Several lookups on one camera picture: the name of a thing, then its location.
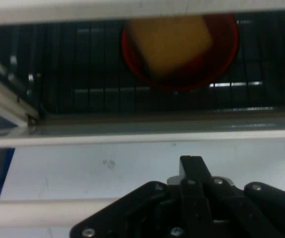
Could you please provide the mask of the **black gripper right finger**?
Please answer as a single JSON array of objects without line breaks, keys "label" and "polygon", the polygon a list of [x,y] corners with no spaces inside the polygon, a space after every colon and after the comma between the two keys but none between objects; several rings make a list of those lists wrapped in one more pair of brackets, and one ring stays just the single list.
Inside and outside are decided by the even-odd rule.
[{"label": "black gripper right finger", "polygon": [[285,238],[285,191],[261,182],[238,189],[190,158],[192,238]]}]

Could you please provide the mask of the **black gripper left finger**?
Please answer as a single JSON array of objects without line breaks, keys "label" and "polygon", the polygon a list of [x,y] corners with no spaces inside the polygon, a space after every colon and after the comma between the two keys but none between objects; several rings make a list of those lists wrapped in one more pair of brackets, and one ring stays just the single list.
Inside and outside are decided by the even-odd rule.
[{"label": "black gripper left finger", "polygon": [[189,237],[203,218],[203,159],[181,156],[179,175],[148,182],[70,230],[71,238]]}]

